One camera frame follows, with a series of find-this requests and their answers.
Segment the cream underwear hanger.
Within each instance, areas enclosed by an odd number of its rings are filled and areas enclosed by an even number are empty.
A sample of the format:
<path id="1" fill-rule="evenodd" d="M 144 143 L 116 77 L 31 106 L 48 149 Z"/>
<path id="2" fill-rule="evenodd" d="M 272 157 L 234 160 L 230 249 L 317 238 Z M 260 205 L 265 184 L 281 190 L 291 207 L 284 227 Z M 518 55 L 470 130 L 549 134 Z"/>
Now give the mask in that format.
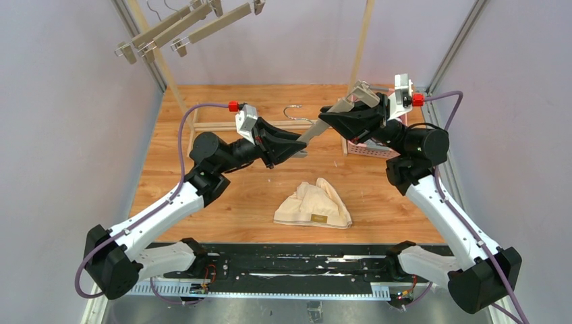
<path id="1" fill-rule="evenodd" d="M 312 139 L 332 128 L 346 141 L 361 144 L 374 137 L 385 125 L 391 107 L 390 98 L 372 90 L 366 82 L 357 82 L 347 95 L 334 105 L 323 107 L 315 124 L 300 135 L 298 141 Z"/>

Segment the cream underwear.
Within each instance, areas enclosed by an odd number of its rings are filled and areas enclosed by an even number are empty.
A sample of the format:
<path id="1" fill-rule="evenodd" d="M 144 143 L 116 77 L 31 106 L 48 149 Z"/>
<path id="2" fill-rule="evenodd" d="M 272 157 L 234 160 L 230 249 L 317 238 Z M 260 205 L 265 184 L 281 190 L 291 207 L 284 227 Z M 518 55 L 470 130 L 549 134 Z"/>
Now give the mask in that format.
<path id="1" fill-rule="evenodd" d="M 302 182 L 275 211 L 273 221 L 334 229 L 347 229 L 353 224 L 339 193 L 324 178 L 318 178 L 314 184 Z"/>

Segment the beige clip hanger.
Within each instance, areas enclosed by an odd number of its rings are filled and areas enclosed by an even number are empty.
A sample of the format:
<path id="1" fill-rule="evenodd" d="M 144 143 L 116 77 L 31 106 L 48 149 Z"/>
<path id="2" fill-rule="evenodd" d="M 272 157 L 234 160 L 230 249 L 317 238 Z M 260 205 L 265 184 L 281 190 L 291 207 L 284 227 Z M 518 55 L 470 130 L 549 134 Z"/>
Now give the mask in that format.
<path id="1" fill-rule="evenodd" d="M 175 9 L 174 13 L 161 20 L 146 32 L 141 32 L 125 43 L 119 43 L 114 54 L 117 57 L 124 57 L 130 64 L 137 62 L 137 57 L 141 57 L 147 63 L 155 61 L 154 50 L 160 49 L 168 42 L 197 21 L 202 20 L 210 12 L 208 3 L 204 1 L 191 1 L 189 5 L 181 9 Z"/>
<path id="2" fill-rule="evenodd" d="M 161 20 L 146 32 L 132 39 L 132 44 L 141 57 L 148 57 L 155 49 L 160 49 L 176 36 L 203 20 L 210 12 L 223 14 L 221 1 L 190 1 L 190 4 L 175 9 L 174 13 Z"/>

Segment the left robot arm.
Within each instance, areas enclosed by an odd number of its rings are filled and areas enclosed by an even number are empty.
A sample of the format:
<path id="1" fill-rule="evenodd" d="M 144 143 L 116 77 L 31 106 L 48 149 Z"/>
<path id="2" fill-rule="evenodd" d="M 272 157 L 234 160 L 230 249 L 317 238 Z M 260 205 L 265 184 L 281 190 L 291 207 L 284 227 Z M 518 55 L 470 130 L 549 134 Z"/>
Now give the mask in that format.
<path id="1" fill-rule="evenodd" d="M 192 268 L 198 252 L 190 239 L 163 248 L 149 249 L 148 245 L 184 217 L 218 199 L 230 183 L 225 174 L 257 159 L 272 169 L 304 150 L 312 137 L 309 132 L 281 130 L 261 117 L 241 121 L 238 128 L 241 138 L 232 143 L 212 132 L 199 134 L 190 152 L 194 166 L 181 175 L 172 191 L 131 219 L 109 229 L 93 227 L 87 233 L 84 260 L 76 275 L 87 271 L 102 295 L 114 300 L 143 279 Z"/>

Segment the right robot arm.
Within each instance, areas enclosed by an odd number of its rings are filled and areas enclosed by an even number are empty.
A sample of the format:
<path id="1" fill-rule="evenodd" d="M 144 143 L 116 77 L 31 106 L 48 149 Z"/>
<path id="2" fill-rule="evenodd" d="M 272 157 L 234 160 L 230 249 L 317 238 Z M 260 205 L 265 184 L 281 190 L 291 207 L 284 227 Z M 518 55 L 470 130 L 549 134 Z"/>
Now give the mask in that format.
<path id="1" fill-rule="evenodd" d="M 381 95 L 373 107 L 363 101 L 349 111 L 326 106 L 318 116 L 347 140 L 376 140 L 397 153 L 386 162 L 388 181 L 427 216 L 451 250 L 451 256 L 442 256 L 404 241 L 389 250 L 385 271 L 395 279 L 415 275 L 446 288 L 469 314 L 504 297 L 517 302 L 520 254 L 487 236 L 442 186 L 438 168 L 447 160 L 447 128 L 426 122 L 406 126 L 390 116 L 394 102 Z"/>

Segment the empty beige clip hanger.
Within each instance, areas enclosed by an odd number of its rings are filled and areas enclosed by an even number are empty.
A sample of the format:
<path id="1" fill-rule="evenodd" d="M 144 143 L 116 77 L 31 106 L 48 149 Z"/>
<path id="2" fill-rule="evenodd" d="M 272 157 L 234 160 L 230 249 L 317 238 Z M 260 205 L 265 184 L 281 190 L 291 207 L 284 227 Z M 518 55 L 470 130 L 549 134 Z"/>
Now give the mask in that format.
<path id="1" fill-rule="evenodd" d="M 208 3 L 204 1 L 191 1 L 189 5 L 181 9 L 175 9 L 174 13 L 161 20 L 146 32 L 141 32 L 125 43 L 119 43 L 114 54 L 117 57 L 124 57 L 130 64 L 137 62 L 137 57 L 141 57 L 147 63 L 155 61 L 154 50 L 160 49 L 168 42 L 197 21 L 202 20 L 210 12 Z"/>

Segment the pink plastic basket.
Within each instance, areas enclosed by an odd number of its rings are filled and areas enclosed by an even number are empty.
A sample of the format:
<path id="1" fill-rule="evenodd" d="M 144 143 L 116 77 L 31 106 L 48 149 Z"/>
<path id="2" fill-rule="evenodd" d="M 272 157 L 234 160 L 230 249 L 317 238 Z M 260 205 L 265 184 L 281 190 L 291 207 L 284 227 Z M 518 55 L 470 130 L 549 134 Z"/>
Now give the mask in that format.
<path id="1" fill-rule="evenodd" d="M 387 87 L 372 87 L 374 92 L 382 92 L 388 97 L 394 92 L 393 88 Z M 398 117 L 398 120 L 402 122 L 404 125 L 408 125 L 407 115 L 402 115 Z M 346 141 L 343 146 L 343 152 L 345 154 L 353 154 L 353 155 L 363 155 L 367 157 L 376 157 L 382 159 L 391 159 L 396 157 L 398 154 L 393 149 L 383 145 L 382 143 L 375 142 L 373 140 L 368 140 L 365 143 L 354 144 L 350 141 Z"/>

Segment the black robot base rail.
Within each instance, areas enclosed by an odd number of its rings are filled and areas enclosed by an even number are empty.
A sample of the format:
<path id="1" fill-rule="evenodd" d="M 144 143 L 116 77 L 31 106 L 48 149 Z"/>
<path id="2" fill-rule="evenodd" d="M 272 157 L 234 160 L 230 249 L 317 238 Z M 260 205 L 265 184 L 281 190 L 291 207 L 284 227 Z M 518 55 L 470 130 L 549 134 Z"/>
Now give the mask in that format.
<path id="1" fill-rule="evenodd" d="M 131 294 L 158 292 L 182 300 L 276 298 L 392 300 L 417 296 L 427 279 L 391 275 L 389 244 L 205 243 L 192 270 L 172 271 L 137 284 Z"/>

